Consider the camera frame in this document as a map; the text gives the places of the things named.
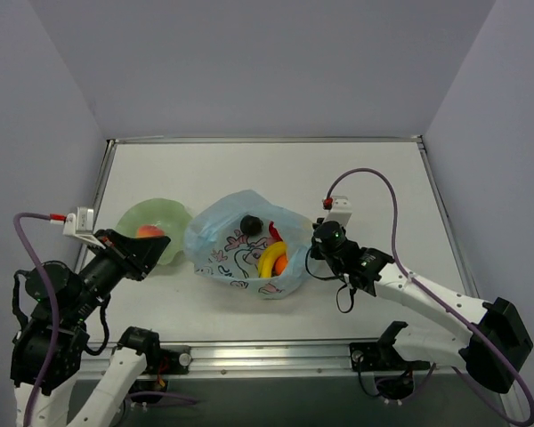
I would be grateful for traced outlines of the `orange fake peach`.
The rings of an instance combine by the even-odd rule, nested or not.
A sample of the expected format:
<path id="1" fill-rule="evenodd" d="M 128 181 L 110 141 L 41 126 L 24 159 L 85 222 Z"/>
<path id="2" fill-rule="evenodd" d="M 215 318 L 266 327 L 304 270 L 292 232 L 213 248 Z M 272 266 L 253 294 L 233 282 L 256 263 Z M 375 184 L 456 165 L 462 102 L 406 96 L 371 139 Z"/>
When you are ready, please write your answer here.
<path id="1" fill-rule="evenodd" d="M 155 238 L 162 237 L 166 233 L 155 225 L 142 225 L 135 233 L 136 238 Z"/>

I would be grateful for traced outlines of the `small orange fake fruit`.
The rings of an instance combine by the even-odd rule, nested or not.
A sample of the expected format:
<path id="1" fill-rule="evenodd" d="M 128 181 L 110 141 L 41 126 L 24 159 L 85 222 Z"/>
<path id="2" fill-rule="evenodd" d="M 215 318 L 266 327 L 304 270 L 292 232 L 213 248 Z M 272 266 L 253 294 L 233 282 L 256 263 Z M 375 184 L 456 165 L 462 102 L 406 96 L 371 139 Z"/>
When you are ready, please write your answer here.
<path id="1" fill-rule="evenodd" d="M 280 256 L 274 263 L 273 265 L 273 273 L 276 275 L 276 276 L 279 276 L 282 274 L 282 272 L 285 270 L 285 268 L 287 267 L 287 263 L 288 263 L 288 260 L 287 260 L 287 257 L 285 255 L 282 255 Z"/>

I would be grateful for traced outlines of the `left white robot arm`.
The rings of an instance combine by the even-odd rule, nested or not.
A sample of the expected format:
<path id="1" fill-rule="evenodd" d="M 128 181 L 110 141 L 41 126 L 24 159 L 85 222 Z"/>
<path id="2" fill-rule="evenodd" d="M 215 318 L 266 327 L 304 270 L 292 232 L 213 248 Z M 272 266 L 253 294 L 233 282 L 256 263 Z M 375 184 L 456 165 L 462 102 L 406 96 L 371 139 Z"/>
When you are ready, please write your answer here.
<path id="1" fill-rule="evenodd" d="M 171 240 L 129 238 L 107 229 L 87 237 L 93 258 L 79 272 L 64 262 L 36 262 L 14 274 L 12 312 L 20 324 L 13 339 L 10 377 L 19 426 L 64 426 L 69 397 L 88 345 L 86 320 L 106 314 L 110 295 L 126 278 L 144 280 Z"/>

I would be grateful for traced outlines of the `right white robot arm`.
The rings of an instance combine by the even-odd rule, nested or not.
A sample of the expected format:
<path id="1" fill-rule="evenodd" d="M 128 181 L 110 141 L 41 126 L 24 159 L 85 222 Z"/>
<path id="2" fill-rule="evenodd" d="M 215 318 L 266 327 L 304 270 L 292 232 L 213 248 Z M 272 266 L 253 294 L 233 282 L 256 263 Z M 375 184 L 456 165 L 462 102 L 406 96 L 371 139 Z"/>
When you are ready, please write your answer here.
<path id="1" fill-rule="evenodd" d="M 314 259 L 327 262 L 352 294 L 363 291 L 397 302 L 455 335 L 462 335 L 465 348 L 459 355 L 464 358 L 467 373 L 491 391 L 510 390 L 513 374 L 465 324 L 474 325 L 515 370 L 520 370 L 533 343 L 511 302 L 503 298 L 494 302 L 471 298 L 415 276 L 391 255 L 358 246 L 346 237 L 344 227 L 336 221 L 314 226 L 311 251 Z"/>

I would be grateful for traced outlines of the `blue translucent plastic bag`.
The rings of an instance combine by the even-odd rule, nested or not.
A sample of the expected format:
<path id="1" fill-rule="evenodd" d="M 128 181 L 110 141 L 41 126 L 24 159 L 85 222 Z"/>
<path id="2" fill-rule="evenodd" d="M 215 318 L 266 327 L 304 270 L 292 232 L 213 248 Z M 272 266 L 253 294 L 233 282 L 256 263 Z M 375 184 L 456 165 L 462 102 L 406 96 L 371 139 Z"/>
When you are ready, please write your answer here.
<path id="1" fill-rule="evenodd" d="M 263 221 L 261 234 L 249 237 L 241 232 L 239 223 L 247 214 Z M 288 266 L 279 276 L 260 278 L 259 259 L 275 243 L 268 231 L 270 222 L 287 245 Z M 183 251 L 201 277 L 262 299 L 278 300 L 309 278 L 304 259 L 311 236 L 311 220 L 247 189 L 219 199 L 192 219 L 184 232 Z"/>

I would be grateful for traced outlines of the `yellow fake banana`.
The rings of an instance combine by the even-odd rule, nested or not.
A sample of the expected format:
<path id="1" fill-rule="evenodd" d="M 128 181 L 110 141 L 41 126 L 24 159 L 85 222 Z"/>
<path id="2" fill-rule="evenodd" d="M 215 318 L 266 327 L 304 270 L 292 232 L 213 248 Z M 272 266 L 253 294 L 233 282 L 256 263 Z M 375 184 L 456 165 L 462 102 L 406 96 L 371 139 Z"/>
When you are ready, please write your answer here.
<path id="1" fill-rule="evenodd" d="M 260 278 L 270 278 L 272 270 L 278 258 L 287 253 L 287 245 L 283 241 L 278 241 L 268 246 L 262 253 L 258 262 L 258 273 Z"/>

